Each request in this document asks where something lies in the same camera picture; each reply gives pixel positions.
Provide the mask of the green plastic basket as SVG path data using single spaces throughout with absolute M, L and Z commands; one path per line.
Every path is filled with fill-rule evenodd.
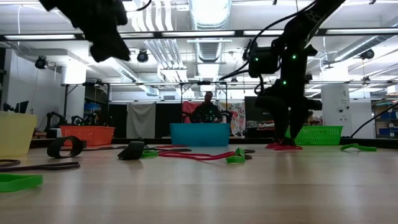
M 303 126 L 295 143 L 298 146 L 339 145 L 342 129 L 342 126 Z

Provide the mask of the person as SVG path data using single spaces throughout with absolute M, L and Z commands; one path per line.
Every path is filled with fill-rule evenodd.
M 193 111 L 192 116 L 199 123 L 221 123 L 223 121 L 218 107 L 211 102 L 212 97 L 213 93 L 207 91 L 204 96 L 204 102 Z

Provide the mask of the orange plastic basket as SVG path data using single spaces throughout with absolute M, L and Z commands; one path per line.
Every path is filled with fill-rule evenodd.
M 86 141 L 87 146 L 102 146 L 111 144 L 114 127 L 107 126 L 60 126 L 63 137 L 75 136 Z

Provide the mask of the red hanging cloth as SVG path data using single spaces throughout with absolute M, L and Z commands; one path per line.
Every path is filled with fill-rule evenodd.
M 184 123 L 191 123 L 189 116 L 194 112 L 196 107 L 200 106 L 201 103 L 192 103 L 184 101 L 182 104 L 182 118 Z

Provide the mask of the black monitor screen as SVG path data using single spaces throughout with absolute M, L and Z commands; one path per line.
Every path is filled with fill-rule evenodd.
M 246 96 L 244 98 L 246 120 L 271 122 L 273 120 L 271 114 L 264 108 L 257 107 L 255 102 L 255 96 Z

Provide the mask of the blue plastic basket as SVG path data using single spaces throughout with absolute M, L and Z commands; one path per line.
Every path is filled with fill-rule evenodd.
M 221 147 L 229 144 L 228 123 L 172 123 L 172 144 L 193 147 Z

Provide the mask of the black table frame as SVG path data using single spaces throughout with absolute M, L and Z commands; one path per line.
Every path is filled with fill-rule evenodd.
M 29 149 L 47 147 L 53 139 L 33 139 L 30 142 Z M 171 139 L 145 139 L 147 144 L 171 144 Z M 247 138 L 238 139 L 232 138 L 229 140 L 230 144 L 268 144 L 272 143 L 272 138 Z M 398 139 L 358 139 L 358 138 L 341 138 L 340 145 L 359 144 L 360 146 L 374 146 L 384 149 L 398 149 Z

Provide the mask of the shelf with blue bins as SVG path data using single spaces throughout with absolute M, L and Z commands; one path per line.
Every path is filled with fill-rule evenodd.
M 391 108 L 394 103 L 388 101 L 374 106 L 374 112 L 380 113 L 374 124 L 377 138 L 398 139 L 398 105 Z

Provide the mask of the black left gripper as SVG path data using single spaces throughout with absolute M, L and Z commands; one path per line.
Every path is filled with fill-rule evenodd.
M 122 0 L 39 0 L 47 10 L 58 9 L 76 29 L 83 31 L 92 45 L 95 62 L 115 57 L 130 61 L 130 51 L 119 35 L 117 26 L 127 24 Z

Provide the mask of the yellow plastic basket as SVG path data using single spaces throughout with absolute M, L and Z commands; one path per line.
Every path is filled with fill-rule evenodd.
M 37 117 L 0 111 L 0 159 L 28 153 Z

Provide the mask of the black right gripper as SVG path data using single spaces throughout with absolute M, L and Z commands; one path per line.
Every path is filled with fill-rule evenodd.
M 261 90 L 255 99 L 255 106 L 267 110 L 273 109 L 276 106 L 303 106 L 304 108 L 292 108 L 290 138 L 294 140 L 308 119 L 308 111 L 322 110 L 322 102 L 320 100 L 312 100 L 305 97 L 302 93 L 295 93 L 287 86 L 282 86 L 280 81 L 276 81 L 272 86 Z M 275 124 L 275 141 L 281 144 L 289 125 L 288 109 L 283 107 L 276 108 L 273 111 L 273 119 Z

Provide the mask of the grey hanging cloth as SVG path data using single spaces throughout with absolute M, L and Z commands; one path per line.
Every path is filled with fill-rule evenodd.
M 155 138 L 156 104 L 127 104 L 126 137 Z

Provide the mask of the small black monitor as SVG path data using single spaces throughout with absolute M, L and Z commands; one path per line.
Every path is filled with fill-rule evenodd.
M 29 104 L 28 101 L 22 101 L 17 103 L 16 107 L 14 108 L 14 112 L 25 114 L 27 111 L 28 104 Z

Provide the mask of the floral hanging cloth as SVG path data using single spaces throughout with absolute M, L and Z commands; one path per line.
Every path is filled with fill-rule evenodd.
M 217 102 L 217 107 L 222 115 L 222 123 L 229 123 L 231 136 L 242 136 L 246 130 L 245 103 L 239 102 Z

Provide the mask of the white pillar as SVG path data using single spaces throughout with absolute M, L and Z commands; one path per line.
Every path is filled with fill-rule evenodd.
M 329 84 L 321 88 L 323 125 L 342 126 L 340 136 L 352 133 L 351 107 L 348 84 Z

